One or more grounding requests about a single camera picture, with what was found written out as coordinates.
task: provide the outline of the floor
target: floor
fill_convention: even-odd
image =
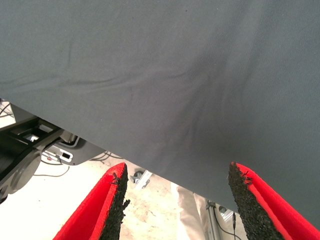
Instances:
[[[2,117],[0,128],[14,122],[10,116]],[[72,166],[60,177],[32,177],[25,187],[0,204],[0,239],[51,240],[106,170],[123,161],[129,175],[141,169],[127,160],[110,157],[104,162],[86,161]],[[35,174],[60,175],[67,168],[66,165],[41,163]],[[155,174],[142,190],[136,190],[135,184],[128,182],[125,198],[131,203],[125,210],[121,240],[177,239],[178,204],[171,194],[170,184]],[[231,222],[227,222],[226,227],[227,231],[232,231]],[[236,234],[242,240],[247,239],[242,223],[237,224]]]

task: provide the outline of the red foam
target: red foam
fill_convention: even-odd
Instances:
[[[113,173],[121,178],[125,163],[108,169],[53,240],[98,240],[104,229],[118,185],[111,184]]]
[[[274,191],[262,178],[250,168],[236,164],[246,177],[252,178],[252,184],[248,185],[258,203],[269,215],[276,229],[282,234],[285,240],[320,240],[318,231],[289,203],[286,202],[276,191]]]

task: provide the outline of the khaki pants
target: khaki pants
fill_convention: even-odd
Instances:
[[[178,203],[177,240],[206,240],[208,211],[204,197],[171,183],[171,192]]]

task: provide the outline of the person's leg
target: person's leg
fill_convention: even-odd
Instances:
[[[178,203],[178,240],[205,240],[204,228],[200,219],[193,192],[171,184],[171,192]]]

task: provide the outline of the gray cloth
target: gray cloth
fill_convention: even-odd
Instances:
[[[0,96],[231,209],[228,165],[320,227],[320,1],[1,1]]]

